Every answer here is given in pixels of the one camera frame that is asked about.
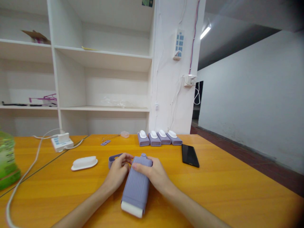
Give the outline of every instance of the shelving unit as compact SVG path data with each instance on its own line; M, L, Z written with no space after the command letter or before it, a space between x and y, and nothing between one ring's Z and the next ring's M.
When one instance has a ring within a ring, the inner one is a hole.
M58 107L0 106L0 126L16 136L145 130L154 23L154 8L137 0L1 1L0 101L56 93ZM20 30L41 32L51 45Z

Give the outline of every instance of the smartphone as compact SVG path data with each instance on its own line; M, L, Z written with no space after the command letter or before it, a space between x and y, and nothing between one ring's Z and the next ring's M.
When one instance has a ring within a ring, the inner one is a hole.
M195 166L197 168L200 167L194 147L182 144L181 152L183 156L183 163Z

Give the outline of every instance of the cardboard box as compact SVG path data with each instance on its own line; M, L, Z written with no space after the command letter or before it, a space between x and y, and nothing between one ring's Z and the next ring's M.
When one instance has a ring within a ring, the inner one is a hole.
M33 43L51 44L50 40L48 40L41 33L36 32L35 30L33 30L32 32L25 31L25 30L21 30L21 31L23 31L25 34L29 35L32 38Z

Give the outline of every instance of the small purple object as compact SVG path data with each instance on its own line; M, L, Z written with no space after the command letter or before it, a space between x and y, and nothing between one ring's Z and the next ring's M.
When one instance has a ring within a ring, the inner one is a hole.
M169 133L166 133L166 135L171 140L173 146L180 146L183 144L183 141L179 137L177 137L173 131L169 131Z
M103 142L102 144L100 144L101 146L105 146L106 144L108 144L109 142L111 142L111 140L107 140L105 142Z
M116 158L116 157L119 157L120 155L122 155L122 153L121 153L121 154L117 154L117 155L113 155L113 156L109 157L109 163L108 163L109 169L111 168L112 163L115 161L115 158Z
M169 139L169 137L167 135L165 135L166 137L162 137L159 133L157 133L157 136L159 137L162 145L170 145L171 144L171 140Z
M157 138L152 138L151 137L151 133L148 134L149 140L150 140L150 145L151 146L161 146L162 142L160 141L159 137L157 136Z
M153 162L147 158L146 154L142 154L140 157L136 156L133 159L133 163L135 162L149 167L153 164ZM144 174L135 171L131 166L128 179L123 190L122 201L142 209L142 213L144 214L148 199L149 184L149 179Z
M149 138L147 137L146 133L141 130L138 134L138 142L139 142L139 146L148 146L150 145L150 140Z

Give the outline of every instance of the small purple device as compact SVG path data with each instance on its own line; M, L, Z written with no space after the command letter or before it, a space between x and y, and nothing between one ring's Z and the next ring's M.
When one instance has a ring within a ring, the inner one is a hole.
M148 146L150 145L150 140L147 137L145 131L141 130L138 134L138 142L139 142L139 146Z
M153 162L147 158L146 154L142 154L140 157L135 156L133 163L135 162L149 167L153 164ZM131 166L123 190L121 209L138 218L142 218L148 199L149 184L149 179L144 174L135 171Z
M157 136L160 139L161 144L162 145L170 145L171 144L171 140L169 139L169 137L166 135L166 133L163 130L161 130L161 131L157 133Z
M152 131L148 134L150 145L151 146L161 146L162 142L160 141L159 137L157 136L155 131Z
M170 130L168 133L166 133L166 135L171 140L173 146L180 146L183 144L183 141L177 137L173 131Z
M111 140L107 140L105 142L103 142L102 144L100 144L101 146L105 146L106 144L108 144L109 142L111 142Z
M122 155L122 153L121 153L121 154L117 154L117 155L113 155L113 156L109 157L109 163L108 163L109 169L111 168L112 163L115 161L115 158L116 158L116 157L119 157L120 155Z

